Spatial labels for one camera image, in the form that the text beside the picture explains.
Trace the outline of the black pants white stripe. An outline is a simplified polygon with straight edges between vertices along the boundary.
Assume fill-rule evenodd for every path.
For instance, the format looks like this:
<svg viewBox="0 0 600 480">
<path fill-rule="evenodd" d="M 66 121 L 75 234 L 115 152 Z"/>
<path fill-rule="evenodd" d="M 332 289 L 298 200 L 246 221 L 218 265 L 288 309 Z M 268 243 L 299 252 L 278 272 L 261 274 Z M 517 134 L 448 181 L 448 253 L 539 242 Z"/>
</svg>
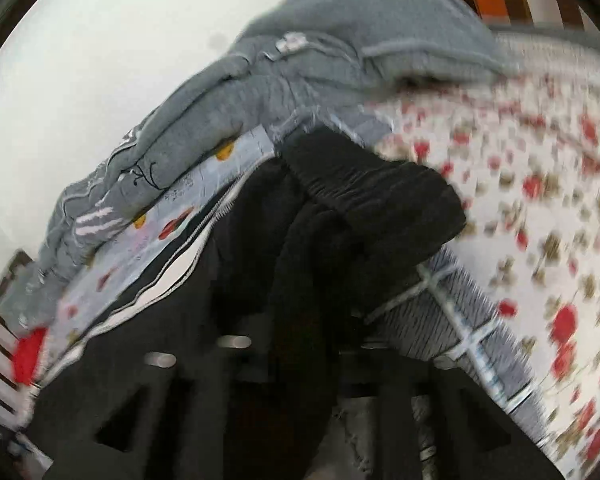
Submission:
<svg viewBox="0 0 600 480">
<path fill-rule="evenodd" d="M 293 136 L 237 182 L 166 270 L 88 331 L 55 376 L 111 332 L 199 342 L 255 334 L 257 479 L 300 479 L 338 396 L 335 356 L 465 223 L 460 198 L 436 170 L 389 162 L 325 128 Z"/>
</svg>

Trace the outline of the red pillow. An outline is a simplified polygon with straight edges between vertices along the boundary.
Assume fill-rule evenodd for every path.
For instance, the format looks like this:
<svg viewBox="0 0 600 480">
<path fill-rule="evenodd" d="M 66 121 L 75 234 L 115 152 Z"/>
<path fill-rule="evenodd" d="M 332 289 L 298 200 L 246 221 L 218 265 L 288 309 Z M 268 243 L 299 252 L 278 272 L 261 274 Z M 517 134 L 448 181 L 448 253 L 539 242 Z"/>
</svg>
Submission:
<svg viewBox="0 0 600 480">
<path fill-rule="evenodd" d="M 39 327 L 18 340 L 12 355 L 12 374 L 16 384 L 32 384 L 46 334 L 47 328 Z"/>
</svg>

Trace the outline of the dark wooden headboard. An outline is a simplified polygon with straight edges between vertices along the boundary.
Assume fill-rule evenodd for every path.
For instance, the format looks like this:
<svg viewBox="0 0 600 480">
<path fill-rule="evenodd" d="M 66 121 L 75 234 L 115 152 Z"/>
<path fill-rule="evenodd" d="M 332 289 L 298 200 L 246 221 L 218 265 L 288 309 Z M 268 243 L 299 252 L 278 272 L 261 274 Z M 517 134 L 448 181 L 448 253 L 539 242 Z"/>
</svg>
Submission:
<svg viewBox="0 0 600 480">
<path fill-rule="evenodd" d="M 17 274 L 30 261 L 31 258 L 23 250 L 18 249 L 14 253 L 0 277 L 0 300 Z M 20 413 L 28 409 L 30 385 L 16 384 L 12 374 L 12 355 L 18 340 L 0 317 L 0 441 L 12 436 L 19 427 Z"/>
</svg>

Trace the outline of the grey quilted comforter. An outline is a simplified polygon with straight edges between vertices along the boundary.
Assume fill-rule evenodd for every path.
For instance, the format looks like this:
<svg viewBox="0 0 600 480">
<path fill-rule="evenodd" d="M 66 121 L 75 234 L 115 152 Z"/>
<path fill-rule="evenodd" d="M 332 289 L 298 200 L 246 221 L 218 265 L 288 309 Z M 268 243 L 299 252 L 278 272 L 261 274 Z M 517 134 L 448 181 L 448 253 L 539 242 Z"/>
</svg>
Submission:
<svg viewBox="0 0 600 480">
<path fill-rule="evenodd" d="M 17 335 L 52 322 L 90 255 L 235 136 L 260 127 L 277 142 L 316 122 L 373 144 L 381 128 L 362 105 L 401 81 L 475 84 L 511 69 L 463 0 L 284 0 L 62 191 L 0 317 Z"/>
</svg>

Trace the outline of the light blue fruit-print blanket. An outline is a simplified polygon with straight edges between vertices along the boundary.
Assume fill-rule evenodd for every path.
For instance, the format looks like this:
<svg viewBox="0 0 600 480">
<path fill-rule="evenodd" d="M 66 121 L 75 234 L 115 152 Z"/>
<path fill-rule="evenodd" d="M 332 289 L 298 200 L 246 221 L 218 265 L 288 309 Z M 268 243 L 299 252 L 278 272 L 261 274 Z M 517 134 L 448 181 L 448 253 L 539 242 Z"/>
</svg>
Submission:
<svg viewBox="0 0 600 480">
<path fill-rule="evenodd" d="M 259 164 L 260 162 L 258 162 L 257 165 L 254 166 L 251 171 L 255 170 Z M 244 174 L 239 179 L 230 180 L 230 182 L 228 182 L 227 185 L 224 185 L 217 191 L 212 192 L 209 195 L 208 200 L 203 205 L 196 206 L 193 204 L 188 204 L 185 206 L 181 206 L 179 210 L 171 212 L 163 221 L 157 221 L 154 219 L 146 220 L 146 228 L 150 229 L 155 234 L 155 237 L 164 238 L 168 241 L 168 249 L 166 250 L 166 252 L 161 254 L 156 260 L 154 260 L 150 266 L 148 266 L 148 268 L 144 271 L 140 278 L 132 284 L 130 289 L 124 292 L 122 296 L 121 306 L 115 308 L 114 310 L 112 310 L 112 312 L 117 311 L 129 304 L 132 300 L 136 298 L 136 296 L 140 292 L 140 288 L 145 282 L 153 280 L 161 271 L 166 270 L 166 268 L 170 266 L 176 253 L 179 252 L 186 244 L 191 242 L 200 232 L 202 232 L 206 225 L 214 218 L 218 210 L 222 209 L 228 204 L 228 201 L 233 195 L 235 185 L 237 184 L 237 182 L 247 177 L 248 174 Z M 402 281 L 397 282 L 393 286 L 385 300 L 396 289 L 396 286 L 398 286 L 401 282 L 405 280 L 405 278 Z M 367 342 L 366 337 L 365 320 L 362 335 L 356 338 L 353 344 L 348 344 L 346 348 L 370 346 Z M 337 400 L 338 396 L 334 406 L 332 407 L 332 413 L 336 408 Z M 324 433 L 323 439 L 321 440 L 321 443 L 318 446 L 317 451 L 313 457 L 310 468 L 313 464 L 314 458 L 317 456 L 318 449 L 320 448 L 321 444 L 323 443 L 326 437 L 328 426 Z"/>
</svg>

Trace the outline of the red floral bed sheet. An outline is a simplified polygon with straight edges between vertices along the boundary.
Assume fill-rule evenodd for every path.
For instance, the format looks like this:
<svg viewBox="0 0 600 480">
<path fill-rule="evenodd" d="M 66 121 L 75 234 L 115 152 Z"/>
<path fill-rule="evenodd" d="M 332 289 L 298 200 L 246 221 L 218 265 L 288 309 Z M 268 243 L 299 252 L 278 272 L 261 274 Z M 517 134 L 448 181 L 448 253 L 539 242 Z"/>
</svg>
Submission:
<svg viewBox="0 0 600 480">
<path fill-rule="evenodd" d="M 567 479 L 600 475 L 600 38 L 505 27 L 517 73 L 378 104 L 388 159 L 441 172 L 463 232 L 382 308 L 407 356 L 466 370 Z"/>
</svg>

